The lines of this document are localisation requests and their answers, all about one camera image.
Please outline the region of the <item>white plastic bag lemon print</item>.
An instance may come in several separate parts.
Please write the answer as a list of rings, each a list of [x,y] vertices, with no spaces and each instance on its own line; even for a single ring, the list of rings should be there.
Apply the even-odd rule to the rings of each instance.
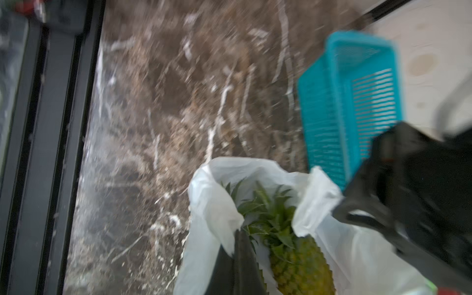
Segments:
[[[243,216],[224,188],[227,183],[240,184],[239,200],[251,198],[256,183],[268,192],[279,186],[292,190],[293,229],[300,237],[315,239],[332,270],[337,294],[435,294],[427,279],[397,257],[378,232],[332,217],[342,193],[320,167],[309,173],[290,173],[267,159],[218,157],[201,165],[189,183],[191,223],[173,289],[176,295],[204,294],[218,253],[234,253],[234,233],[242,226]]]

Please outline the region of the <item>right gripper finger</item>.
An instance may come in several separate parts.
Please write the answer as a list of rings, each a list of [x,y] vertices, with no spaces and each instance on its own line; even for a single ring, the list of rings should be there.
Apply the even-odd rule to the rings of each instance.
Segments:
[[[248,234],[238,230],[235,234],[235,252],[228,255],[220,248],[207,295],[266,295],[263,276]]]

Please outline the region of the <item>small pineapple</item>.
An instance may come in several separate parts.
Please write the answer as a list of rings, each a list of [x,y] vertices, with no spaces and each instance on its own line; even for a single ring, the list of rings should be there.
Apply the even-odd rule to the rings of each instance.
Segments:
[[[298,237],[292,228],[296,207],[294,191],[279,185],[273,194],[256,182],[252,199],[243,199],[237,211],[252,220],[242,229],[252,245],[269,250],[270,268],[284,295],[333,295],[333,273],[321,248],[311,236]]]

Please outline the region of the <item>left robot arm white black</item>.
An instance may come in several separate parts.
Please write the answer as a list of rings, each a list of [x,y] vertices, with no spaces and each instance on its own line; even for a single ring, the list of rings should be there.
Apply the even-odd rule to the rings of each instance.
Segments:
[[[400,122],[376,136],[333,217],[379,232],[437,287],[472,292],[472,132]]]

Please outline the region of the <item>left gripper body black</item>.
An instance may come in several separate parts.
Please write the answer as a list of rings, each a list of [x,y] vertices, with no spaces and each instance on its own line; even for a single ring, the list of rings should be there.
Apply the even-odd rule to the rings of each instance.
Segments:
[[[375,230],[437,287],[472,288],[472,132],[435,140],[400,122],[376,136],[333,217]]]

